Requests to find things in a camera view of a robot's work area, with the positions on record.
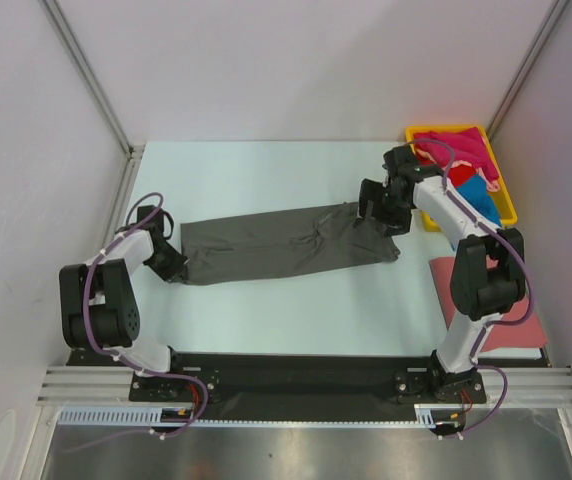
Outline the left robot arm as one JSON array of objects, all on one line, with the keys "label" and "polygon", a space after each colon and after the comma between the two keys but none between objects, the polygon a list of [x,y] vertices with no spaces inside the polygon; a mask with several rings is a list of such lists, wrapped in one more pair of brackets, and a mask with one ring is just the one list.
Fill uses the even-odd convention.
[{"label": "left robot arm", "polygon": [[163,398],[180,397],[187,376],[172,366],[172,349],[143,334],[131,276],[145,266],[166,283],[180,282],[188,259],[169,240],[172,217],[153,205],[135,210],[136,222],[120,229],[93,259],[59,272],[65,343],[107,355],[140,375],[154,374],[152,387]]}]

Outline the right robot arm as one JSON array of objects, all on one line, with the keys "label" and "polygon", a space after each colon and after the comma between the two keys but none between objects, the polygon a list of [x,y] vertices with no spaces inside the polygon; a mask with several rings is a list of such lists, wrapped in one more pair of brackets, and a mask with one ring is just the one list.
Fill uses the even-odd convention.
[{"label": "right robot arm", "polygon": [[437,370],[427,376],[429,393],[450,401],[463,389],[461,374],[477,367],[477,354],[493,327],[505,325],[504,314],[527,293],[524,239],[515,228],[503,229],[485,218],[453,186],[446,168],[422,165],[410,144],[383,155],[386,177],[362,181],[358,199],[359,226],[374,220],[387,236],[410,231],[412,212],[427,213],[455,247],[450,294],[456,313],[434,353]]}]

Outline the dark grey t-shirt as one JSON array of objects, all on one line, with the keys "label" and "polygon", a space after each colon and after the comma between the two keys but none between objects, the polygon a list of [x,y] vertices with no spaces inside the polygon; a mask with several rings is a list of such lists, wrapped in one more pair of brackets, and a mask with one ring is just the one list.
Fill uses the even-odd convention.
[{"label": "dark grey t-shirt", "polygon": [[400,251],[381,224],[354,226],[356,214],[353,202],[184,223],[182,282],[281,279],[396,261]]}]

